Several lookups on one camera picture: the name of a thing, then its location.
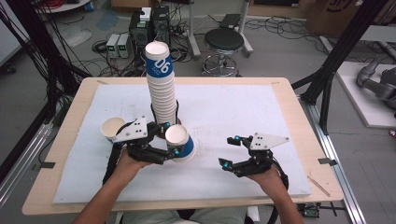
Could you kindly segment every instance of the human arm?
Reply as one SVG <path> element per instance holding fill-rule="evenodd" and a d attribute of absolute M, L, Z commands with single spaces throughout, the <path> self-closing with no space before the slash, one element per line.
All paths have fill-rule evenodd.
<path fill-rule="evenodd" d="M 274 165 L 265 173 L 250 175 L 248 178 L 256 181 L 273 200 L 282 224 L 304 223 Z"/>
<path fill-rule="evenodd" d="M 93 196 L 73 223 L 105 223 L 122 190 L 134 179 L 141 168 L 149 164 L 148 162 L 134 160 L 123 149 L 112 176 Z"/>

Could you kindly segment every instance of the stack of paper cups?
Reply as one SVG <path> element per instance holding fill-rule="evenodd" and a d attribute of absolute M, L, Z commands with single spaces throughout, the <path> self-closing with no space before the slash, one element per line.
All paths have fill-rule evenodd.
<path fill-rule="evenodd" d="M 175 73 L 169 48 L 163 42 L 146 45 L 148 88 L 157 123 L 176 124 Z"/>

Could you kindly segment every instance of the blue cup label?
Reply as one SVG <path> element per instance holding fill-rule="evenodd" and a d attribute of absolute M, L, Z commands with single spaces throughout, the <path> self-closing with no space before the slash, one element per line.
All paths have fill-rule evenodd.
<path fill-rule="evenodd" d="M 173 65 L 170 55 L 166 59 L 153 61 L 146 59 L 148 74 L 151 77 L 167 77 L 173 72 Z"/>

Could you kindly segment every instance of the black stool seat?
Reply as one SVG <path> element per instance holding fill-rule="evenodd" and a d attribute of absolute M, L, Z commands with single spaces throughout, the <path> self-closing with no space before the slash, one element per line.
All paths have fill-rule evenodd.
<path fill-rule="evenodd" d="M 238 50 L 244 45 L 244 38 L 235 30 L 215 29 L 205 34 L 205 42 L 212 49 Z"/>

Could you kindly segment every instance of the person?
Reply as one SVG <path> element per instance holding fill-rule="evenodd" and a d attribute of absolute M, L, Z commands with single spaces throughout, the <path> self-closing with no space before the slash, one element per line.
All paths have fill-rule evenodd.
<path fill-rule="evenodd" d="M 106 222 L 111 208 L 116 202 L 122 190 L 134 179 L 140 169 L 150 165 L 148 162 L 136 161 L 128 156 L 126 150 L 122 150 L 117 167 L 112 176 L 93 196 L 81 213 L 73 221 L 79 223 Z M 272 166 L 263 174 L 251 175 L 248 178 L 257 182 L 262 190 L 273 200 L 279 213 L 282 224 L 304 223 L 297 211 L 287 190 L 285 189 L 278 170 Z M 230 207 L 216 209 L 199 209 L 191 216 L 190 221 L 177 216 L 177 211 L 152 211 L 125 213 L 123 223 L 148 223 L 141 220 L 144 218 L 155 219 L 150 223 L 244 223 L 246 207 Z"/>

